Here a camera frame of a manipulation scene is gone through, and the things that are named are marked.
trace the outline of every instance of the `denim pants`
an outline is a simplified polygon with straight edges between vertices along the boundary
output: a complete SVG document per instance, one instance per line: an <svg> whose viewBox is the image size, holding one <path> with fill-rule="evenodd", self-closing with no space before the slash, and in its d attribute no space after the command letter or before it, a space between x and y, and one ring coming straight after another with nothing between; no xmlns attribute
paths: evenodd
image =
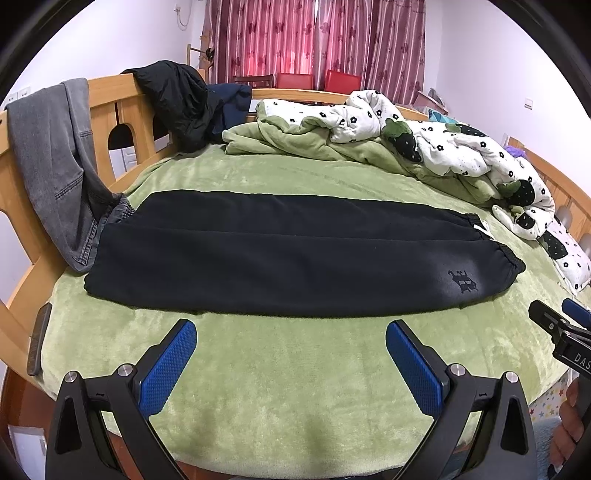
<svg viewBox="0 0 591 480"><path fill-rule="evenodd" d="M96 171L88 82L68 80L7 108L8 134L31 204L68 265L87 272L104 226L134 212Z"/></svg>

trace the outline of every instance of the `bed sheet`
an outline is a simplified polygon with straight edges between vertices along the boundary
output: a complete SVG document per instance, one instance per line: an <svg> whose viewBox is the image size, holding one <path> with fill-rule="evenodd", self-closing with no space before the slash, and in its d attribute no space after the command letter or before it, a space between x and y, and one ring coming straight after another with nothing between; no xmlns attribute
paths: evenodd
<svg viewBox="0 0 591 480"><path fill-rule="evenodd" d="M490 212L366 164L226 155L219 146L149 167L128 194L138 206L152 192L174 189L397 200L477 213L525 261L526 272L485 303L402 317L448 363L460 362L475 375L516 371L530 401L566 370L527 308L540 299L559 309L570 293L543 248L517 238ZM125 288L124 278L114 281ZM578 300L588 296L584 291ZM41 360L43 387L53 396L69 370L84 377L110 374L137 361L178 318L195 322L196 352L151 423L176 459L202 468L259 478L366 475L404 463L431 425L385 348L385 329L395 317L132 309L88 296L83 277L69 271L51 302ZM106 421L116 432L113 419Z"/></svg>

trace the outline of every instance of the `black jacket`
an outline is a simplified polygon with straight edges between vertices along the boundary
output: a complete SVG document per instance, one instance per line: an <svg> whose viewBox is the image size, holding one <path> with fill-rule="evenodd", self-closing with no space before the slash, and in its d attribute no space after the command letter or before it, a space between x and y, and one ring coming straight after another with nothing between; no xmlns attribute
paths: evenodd
<svg viewBox="0 0 591 480"><path fill-rule="evenodd" d="M212 140L213 121L222 114L223 102L207 89L197 70L160 60L123 73L134 74L156 115L178 141L180 151L194 152Z"/></svg>

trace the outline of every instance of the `wooden headboard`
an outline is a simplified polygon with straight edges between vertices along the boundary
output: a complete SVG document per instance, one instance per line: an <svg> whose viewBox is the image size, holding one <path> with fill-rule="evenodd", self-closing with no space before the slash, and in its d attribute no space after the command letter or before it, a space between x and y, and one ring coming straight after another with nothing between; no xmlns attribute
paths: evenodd
<svg viewBox="0 0 591 480"><path fill-rule="evenodd" d="M569 228L569 233L573 238L579 241L584 234L591 233L591 198L583 189L555 166L527 149L516 138L509 137L507 144L525 150L530 163L552 192L552 197L556 202L556 209L563 205L568 207L573 216L573 222Z"/></svg>

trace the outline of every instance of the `black sweatpants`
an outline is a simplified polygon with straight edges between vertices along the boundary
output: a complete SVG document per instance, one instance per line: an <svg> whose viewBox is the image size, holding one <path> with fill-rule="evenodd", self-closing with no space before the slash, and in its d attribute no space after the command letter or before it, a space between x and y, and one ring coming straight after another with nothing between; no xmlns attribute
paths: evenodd
<svg viewBox="0 0 591 480"><path fill-rule="evenodd" d="M413 203L175 190L106 225L85 288L133 307L281 316L440 310L524 263L476 214Z"/></svg>

